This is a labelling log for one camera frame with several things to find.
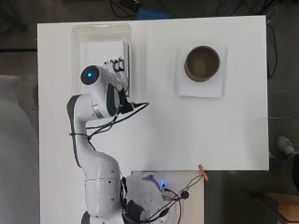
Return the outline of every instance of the clear plastic box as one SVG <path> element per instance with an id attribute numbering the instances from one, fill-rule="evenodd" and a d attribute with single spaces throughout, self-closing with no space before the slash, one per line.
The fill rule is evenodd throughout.
<path id="1" fill-rule="evenodd" d="M 81 44 L 86 42 L 107 42 L 122 40 L 127 48 L 124 51 L 124 74 L 130 83 L 131 43 L 132 32 L 129 24 L 101 24 L 76 25 L 72 28 L 72 94 L 80 94 L 84 90 L 81 86 L 80 74 L 82 72 Z"/>

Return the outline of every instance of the cable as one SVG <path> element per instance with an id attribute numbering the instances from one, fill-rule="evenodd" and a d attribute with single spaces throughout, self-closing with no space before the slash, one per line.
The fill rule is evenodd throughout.
<path id="1" fill-rule="evenodd" d="M 193 182 L 194 179 L 196 179 L 196 178 L 198 178 L 198 177 L 202 177 L 202 176 L 203 176 L 203 175 L 198 175 L 198 176 L 196 176 L 195 178 L 193 178 L 193 179 L 189 182 L 189 184 L 188 184 L 184 189 L 182 189 L 179 193 L 181 193 L 182 191 L 184 191 L 184 190 L 186 190 L 187 188 L 189 188 L 190 184 Z"/>
<path id="2" fill-rule="evenodd" d="M 197 184 L 200 180 L 201 180 L 201 178 L 203 178 L 203 176 L 200 176 L 200 178 L 196 181 L 196 182 L 194 182 L 193 184 L 191 184 L 187 189 L 185 189 L 184 191 L 188 191 L 192 186 L 194 186 L 195 184 Z"/>
<path id="3" fill-rule="evenodd" d="M 119 119 L 118 121 L 116 121 L 114 124 L 120 123 L 124 120 L 129 119 L 131 116 L 135 115 L 136 113 L 138 113 L 139 111 L 143 110 L 145 107 L 147 107 L 149 105 L 149 103 L 142 103 L 142 104 L 138 104 L 138 105 L 143 105 L 141 108 L 137 109 L 136 111 L 134 111 L 132 114 L 130 114 L 129 116 L 123 118 L 123 119 Z M 100 125 L 100 126 L 92 126 L 92 127 L 87 127 L 86 129 L 97 129 L 97 128 L 101 128 L 103 126 L 109 126 L 111 122 L 108 122 L 104 125 Z"/>
<path id="4" fill-rule="evenodd" d="M 165 11 L 165 7 L 164 7 L 164 4 L 163 4 L 163 1 L 162 0 L 158 0 L 158 2 L 160 3 L 162 10 Z"/>
<path id="5" fill-rule="evenodd" d="M 275 32 L 274 32 L 273 27 L 271 25 L 269 25 L 269 24 L 267 24 L 267 26 L 270 27 L 270 29 L 272 30 L 272 36 L 273 36 L 274 48 L 275 48 L 275 55 L 276 55 L 274 69 L 272 71 L 272 74 L 269 75 L 269 78 L 272 78 L 273 75 L 275 74 L 275 71 L 277 70 L 277 66 L 278 66 L 278 47 L 277 47 L 277 40 L 276 40 L 276 37 L 275 37 Z"/>
<path id="6" fill-rule="evenodd" d="M 200 177 L 200 176 L 202 176 L 202 175 L 198 175 L 198 176 L 196 176 L 195 178 L 193 178 L 193 179 L 189 182 L 189 184 L 188 184 L 184 189 L 182 189 L 179 193 L 182 193 L 182 192 L 185 191 L 185 189 L 192 187 L 193 185 L 191 185 L 191 183 L 193 182 L 193 180 L 196 179 L 196 178 L 198 178 L 198 177 Z M 175 201 L 175 203 L 176 203 L 177 201 L 181 200 L 181 199 L 183 199 L 183 198 L 181 198 L 181 197 L 178 198 L 178 199 Z M 148 220 L 151 219 L 151 218 L 153 218 L 153 217 L 155 217 L 155 216 L 156 216 L 159 212 L 161 212 L 163 209 L 166 209 L 166 207 L 167 207 L 171 202 L 167 203 L 166 205 L 164 205 L 164 206 L 162 206 L 160 209 L 158 209 L 158 211 L 156 211 L 152 216 L 150 216 L 150 217 L 148 218 Z"/>
<path id="7" fill-rule="evenodd" d="M 113 14 L 114 14 L 116 17 L 118 17 L 118 18 L 130 18 L 131 20 L 132 20 L 132 17 L 135 17 L 135 15 L 129 15 L 129 14 L 122 8 L 122 7 L 116 5 L 114 2 L 112 2 L 112 0 L 109 0 L 109 4 L 110 4 L 110 7 L 111 7 L 111 9 L 112 9 Z M 120 16 L 120 15 L 118 15 L 118 14 L 116 13 L 116 11 L 115 11 L 113 5 L 116 6 L 117 8 L 119 8 L 121 11 L 123 11 L 123 12 L 126 14 L 126 16 Z"/>
<path id="8" fill-rule="evenodd" d="M 299 116 L 299 113 L 298 114 L 294 114 L 294 115 L 290 115 L 290 116 L 285 116 L 285 117 L 268 117 L 269 119 L 292 119 L 292 118 L 295 118 Z"/>
<path id="9" fill-rule="evenodd" d="M 233 16 L 239 9 L 240 7 L 243 5 L 243 3 L 245 3 L 246 0 L 243 0 L 238 6 L 237 8 L 235 9 L 235 11 L 230 15 L 230 16 Z"/>
<path id="10" fill-rule="evenodd" d="M 252 12 L 253 12 L 254 8 L 256 8 L 256 7 L 258 6 L 259 3 L 260 3 L 260 0 L 257 0 L 257 1 L 254 3 L 253 7 L 251 8 L 251 11 L 252 11 Z"/>
<path id="11" fill-rule="evenodd" d="M 216 10 L 215 10 L 215 12 L 214 12 L 214 14 L 213 14 L 213 17 L 216 17 L 216 16 L 217 16 L 217 14 L 218 14 L 218 10 L 219 10 L 219 8 L 220 8 L 220 6 L 221 6 L 221 2 L 222 2 L 222 0 L 219 1 L 218 6 L 216 7 Z"/>
<path id="12" fill-rule="evenodd" d="M 178 195 L 173 190 L 167 189 L 167 191 L 172 192 L 178 198 Z M 181 202 L 180 202 L 180 200 L 178 200 L 178 204 L 179 204 L 179 216 L 178 216 L 178 224 L 179 224 L 180 219 L 181 219 Z"/>
<path id="13" fill-rule="evenodd" d="M 268 20 L 267 23 L 270 23 L 271 21 L 273 21 L 273 20 L 278 16 L 278 8 L 277 8 L 277 7 L 272 7 L 272 8 L 275 9 L 276 14 L 275 14 L 275 16 L 273 17 L 273 19 L 272 19 L 272 20 Z"/>

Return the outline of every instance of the black cord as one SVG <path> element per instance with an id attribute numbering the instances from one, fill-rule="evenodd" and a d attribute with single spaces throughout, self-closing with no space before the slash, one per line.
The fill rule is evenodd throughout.
<path id="1" fill-rule="evenodd" d="M 120 7 L 120 6 L 118 6 L 117 4 L 115 4 L 114 2 L 112 2 L 112 0 L 109 0 L 109 4 L 110 4 L 110 7 L 111 7 L 111 9 L 112 9 L 113 14 L 114 14 L 116 17 L 118 17 L 118 18 L 130 18 L 131 20 L 133 19 L 132 17 L 135 17 L 135 15 L 129 15 L 129 14 L 122 8 L 122 7 Z M 118 14 L 116 13 L 116 11 L 115 11 L 113 5 L 114 5 L 115 7 L 117 7 L 117 8 L 119 8 L 121 11 L 123 11 L 123 12 L 126 14 L 126 16 L 120 16 L 120 15 L 118 15 Z"/>
<path id="2" fill-rule="evenodd" d="M 219 8 L 220 8 L 220 6 L 221 6 L 221 2 L 222 2 L 222 0 L 219 1 L 218 6 L 216 7 L 216 10 L 215 10 L 215 12 L 214 12 L 214 14 L 213 14 L 213 17 L 217 16 L 217 14 L 218 14 L 218 10 L 219 10 Z"/>
<path id="3" fill-rule="evenodd" d="M 198 178 L 198 177 L 201 177 L 202 175 L 198 175 L 198 176 L 196 176 L 195 178 L 193 178 L 190 182 L 189 182 L 189 184 L 184 188 L 184 189 L 182 189 L 179 193 L 182 193 L 183 191 L 185 191 L 185 189 L 189 189 L 190 187 L 192 187 L 193 185 L 191 185 L 191 183 L 193 182 L 193 180 L 194 179 L 196 179 L 196 178 Z M 177 201 L 179 201 L 179 200 L 181 200 L 181 199 L 183 199 L 183 198 L 178 198 L 177 200 L 176 199 L 173 199 L 175 202 L 174 203 L 176 203 Z M 167 209 L 166 207 L 171 203 L 171 202 L 169 202 L 169 203 L 167 203 L 166 205 L 164 205 L 164 206 L 162 206 L 160 209 L 158 209 L 158 211 L 157 212 L 155 212 L 152 216 L 150 216 L 149 218 L 148 218 L 148 220 L 149 219 L 151 219 L 151 218 L 153 218 L 153 217 L 155 217 L 158 213 L 160 213 L 162 210 L 164 210 L 164 209 Z"/>
<path id="4" fill-rule="evenodd" d="M 202 176 L 203 176 L 203 175 L 197 175 L 197 176 L 196 176 L 195 178 L 193 178 L 193 179 L 189 182 L 189 184 L 188 184 L 184 189 L 182 189 L 179 193 L 181 193 L 182 191 L 186 191 L 186 189 L 189 189 L 190 184 L 193 182 L 193 180 L 196 179 L 196 178 L 198 178 L 198 177 L 200 177 L 200 179 L 201 179 Z"/>
<path id="5" fill-rule="evenodd" d="M 246 15 L 249 15 L 250 12 L 253 12 L 254 8 L 256 8 L 256 7 L 258 6 L 259 3 L 260 3 L 260 0 L 257 0 L 257 1 L 254 3 L 254 5 L 253 5 L 253 7 L 251 8 L 251 10 L 250 10 Z"/>
<path id="6" fill-rule="evenodd" d="M 114 124 L 120 123 L 124 120 L 129 119 L 131 116 L 135 115 L 136 113 L 138 113 L 139 111 L 143 110 L 145 107 L 147 107 L 149 105 L 149 103 L 142 103 L 142 104 L 138 104 L 138 105 L 143 105 L 142 107 L 140 107 L 139 109 L 137 109 L 136 111 L 134 111 L 132 114 L 130 114 L 129 116 L 123 118 L 123 119 L 119 119 L 117 121 L 114 122 Z M 107 124 L 104 125 L 100 125 L 100 126 L 92 126 L 92 127 L 87 127 L 86 129 L 98 129 L 98 128 L 102 128 L 103 126 L 108 127 L 111 122 L 108 122 Z"/>
<path id="7" fill-rule="evenodd" d="M 197 183 L 201 180 L 201 178 L 203 178 L 203 176 L 199 177 L 199 179 L 198 179 L 196 182 L 194 182 L 193 184 L 191 184 L 190 186 L 188 186 L 188 188 L 185 189 L 184 191 L 188 191 L 188 190 L 190 189 L 190 187 L 192 187 L 192 186 L 194 186 L 195 184 L 197 184 Z"/>
<path id="8" fill-rule="evenodd" d="M 171 190 L 171 189 L 167 189 L 167 190 L 172 192 L 175 195 L 175 197 L 177 197 L 177 199 L 178 199 L 178 195 L 173 190 Z M 180 202 L 180 200 L 178 200 L 178 204 L 179 204 L 179 216 L 178 216 L 178 224 L 179 224 L 180 219 L 181 219 L 181 202 Z"/>
<path id="9" fill-rule="evenodd" d="M 277 70 L 277 66 L 278 66 L 278 47 L 277 47 L 277 40 L 275 37 L 275 32 L 274 29 L 271 25 L 267 24 L 268 27 L 270 27 L 270 29 L 272 30 L 272 36 L 273 36 L 273 40 L 274 40 L 274 48 L 275 48 L 275 65 L 274 65 L 274 69 L 271 73 L 271 75 L 269 75 L 269 78 L 273 77 L 273 75 L 275 74 L 275 71 Z"/>
<path id="10" fill-rule="evenodd" d="M 230 15 L 230 16 L 233 16 L 239 9 L 240 9 L 240 7 L 243 5 L 243 3 L 245 3 L 246 2 L 246 0 L 243 0 L 238 6 L 237 6 L 237 8 L 235 9 L 235 11 Z"/>
<path id="11" fill-rule="evenodd" d="M 160 3 L 162 10 L 165 11 L 165 7 L 164 7 L 164 4 L 163 4 L 163 1 L 162 0 L 158 0 L 158 2 Z"/>

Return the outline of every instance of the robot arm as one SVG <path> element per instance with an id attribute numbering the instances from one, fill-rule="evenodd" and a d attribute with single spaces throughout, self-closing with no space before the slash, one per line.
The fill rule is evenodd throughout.
<path id="1" fill-rule="evenodd" d="M 121 172 L 111 156 L 95 151 L 89 143 L 86 122 L 114 117 L 120 109 L 121 82 L 100 66 L 88 66 L 81 81 L 90 94 L 73 96 L 67 104 L 73 149 L 85 174 L 85 199 L 91 218 L 107 219 L 120 212 Z"/>

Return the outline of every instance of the brown cup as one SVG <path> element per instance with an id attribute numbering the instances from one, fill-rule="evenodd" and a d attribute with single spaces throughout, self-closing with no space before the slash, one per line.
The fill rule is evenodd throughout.
<path id="1" fill-rule="evenodd" d="M 199 46 L 189 52 L 184 64 L 186 75 L 195 82 L 204 82 L 212 78 L 221 64 L 216 50 L 208 46 Z"/>

